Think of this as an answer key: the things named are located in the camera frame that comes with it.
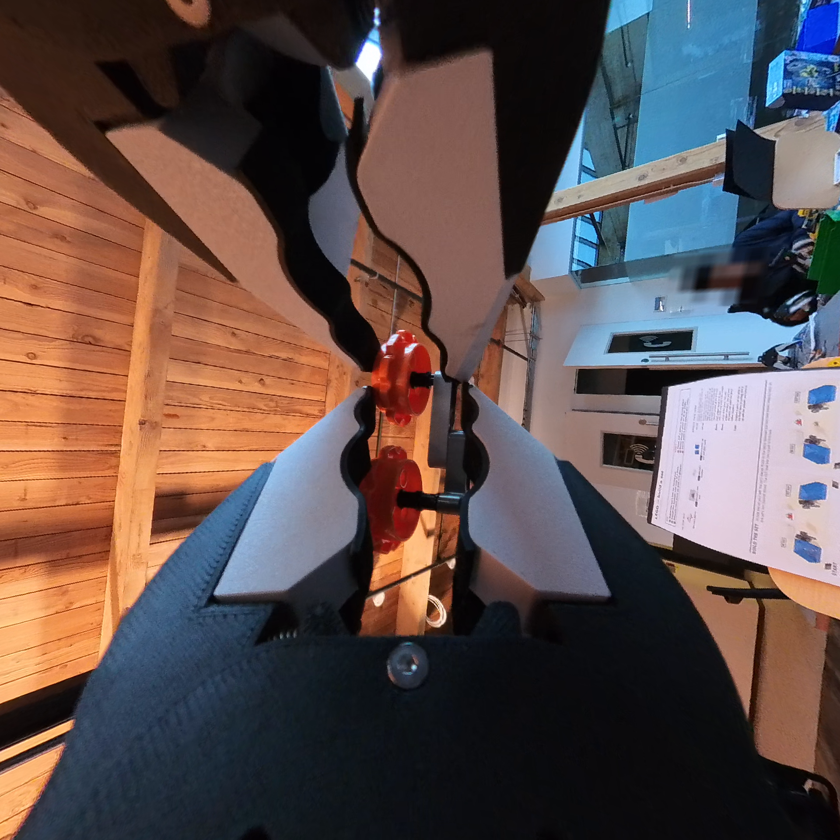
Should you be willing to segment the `white instruction board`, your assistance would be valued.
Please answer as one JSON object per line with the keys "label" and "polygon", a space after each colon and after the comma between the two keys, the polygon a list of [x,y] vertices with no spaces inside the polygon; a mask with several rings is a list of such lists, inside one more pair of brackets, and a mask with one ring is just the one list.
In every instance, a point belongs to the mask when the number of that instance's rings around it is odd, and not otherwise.
{"label": "white instruction board", "polygon": [[838,368],[719,376],[663,401],[649,523],[838,586]]}

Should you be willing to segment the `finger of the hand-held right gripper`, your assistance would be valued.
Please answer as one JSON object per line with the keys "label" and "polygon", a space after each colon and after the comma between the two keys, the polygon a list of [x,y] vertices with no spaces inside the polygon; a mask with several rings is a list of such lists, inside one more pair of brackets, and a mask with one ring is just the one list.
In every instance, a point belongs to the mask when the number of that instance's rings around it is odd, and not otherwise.
{"label": "finger of the hand-held right gripper", "polygon": [[233,280],[372,370],[380,344],[347,279],[361,211],[337,98],[190,98],[106,137]]}
{"label": "finger of the hand-held right gripper", "polygon": [[476,371],[520,269],[506,265],[493,54],[385,77],[356,168],[364,209],[427,291],[445,374]]}

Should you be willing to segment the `orange wheeled grey toy assembly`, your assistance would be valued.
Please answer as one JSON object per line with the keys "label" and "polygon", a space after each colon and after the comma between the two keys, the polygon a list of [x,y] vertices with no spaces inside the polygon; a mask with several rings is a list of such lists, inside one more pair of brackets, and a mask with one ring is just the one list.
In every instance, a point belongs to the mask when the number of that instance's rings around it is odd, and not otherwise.
{"label": "orange wheeled grey toy assembly", "polygon": [[[445,410],[451,406],[452,383],[433,372],[429,352],[406,330],[396,331],[381,346],[371,385],[376,407],[396,426],[420,417],[428,402]],[[390,553],[412,537],[423,511],[459,514],[469,485],[465,448],[464,433],[448,430],[444,490],[430,494],[423,490],[419,465],[403,448],[387,445],[372,459],[360,490],[376,553]]]}

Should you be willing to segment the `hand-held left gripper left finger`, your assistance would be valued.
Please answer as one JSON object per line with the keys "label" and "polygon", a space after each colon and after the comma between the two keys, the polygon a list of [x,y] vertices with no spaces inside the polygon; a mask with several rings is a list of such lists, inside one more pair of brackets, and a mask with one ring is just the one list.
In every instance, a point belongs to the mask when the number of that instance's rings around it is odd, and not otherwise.
{"label": "hand-held left gripper left finger", "polygon": [[280,603],[300,620],[325,603],[361,630],[373,570],[361,483],[374,431],[375,396],[363,386],[274,459],[215,600]]}

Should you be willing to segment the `blue printed cardboard box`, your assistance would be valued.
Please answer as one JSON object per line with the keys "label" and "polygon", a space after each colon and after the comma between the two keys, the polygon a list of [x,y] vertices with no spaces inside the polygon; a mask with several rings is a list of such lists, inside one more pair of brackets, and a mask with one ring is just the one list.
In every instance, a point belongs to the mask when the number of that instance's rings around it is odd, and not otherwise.
{"label": "blue printed cardboard box", "polygon": [[839,101],[839,56],[785,50],[768,66],[768,109],[825,111]]}

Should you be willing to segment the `round wooden table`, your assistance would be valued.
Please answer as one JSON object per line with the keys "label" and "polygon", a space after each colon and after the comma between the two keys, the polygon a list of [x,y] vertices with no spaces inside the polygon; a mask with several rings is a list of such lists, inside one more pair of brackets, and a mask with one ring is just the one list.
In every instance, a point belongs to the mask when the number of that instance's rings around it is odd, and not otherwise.
{"label": "round wooden table", "polygon": [[839,620],[839,585],[769,568],[770,578],[793,602]]}

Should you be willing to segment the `wooden black chair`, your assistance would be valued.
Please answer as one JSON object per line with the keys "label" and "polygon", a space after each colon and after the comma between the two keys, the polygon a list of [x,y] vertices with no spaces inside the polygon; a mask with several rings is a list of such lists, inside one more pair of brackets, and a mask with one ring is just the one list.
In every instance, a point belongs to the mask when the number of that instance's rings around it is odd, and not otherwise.
{"label": "wooden black chair", "polygon": [[743,122],[726,133],[722,190],[780,210],[827,210],[839,201],[839,137],[824,128],[762,136]]}

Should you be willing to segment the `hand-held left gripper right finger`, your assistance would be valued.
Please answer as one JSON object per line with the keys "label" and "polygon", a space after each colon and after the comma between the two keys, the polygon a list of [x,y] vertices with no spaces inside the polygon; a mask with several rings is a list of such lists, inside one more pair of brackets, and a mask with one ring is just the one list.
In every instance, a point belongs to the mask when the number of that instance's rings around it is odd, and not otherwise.
{"label": "hand-held left gripper right finger", "polygon": [[458,511],[455,633],[469,634],[497,602],[512,605],[526,631],[549,604],[609,603],[558,459],[475,386],[464,386],[462,407],[469,486]]}

